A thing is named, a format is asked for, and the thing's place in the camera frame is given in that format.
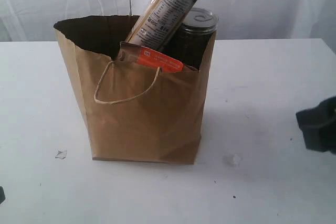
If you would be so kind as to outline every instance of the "table surface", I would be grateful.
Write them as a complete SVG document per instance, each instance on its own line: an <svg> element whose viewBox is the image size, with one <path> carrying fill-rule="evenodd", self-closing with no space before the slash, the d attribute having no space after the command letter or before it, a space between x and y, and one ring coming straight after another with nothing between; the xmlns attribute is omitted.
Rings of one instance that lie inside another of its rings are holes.
<svg viewBox="0 0 336 224"><path fill-rule="evenodd" d="M295 113L335 73L320 39L216 41L195 165L93 161L58 44L2 42L0 222L334 223L336 156Z"/></svg>

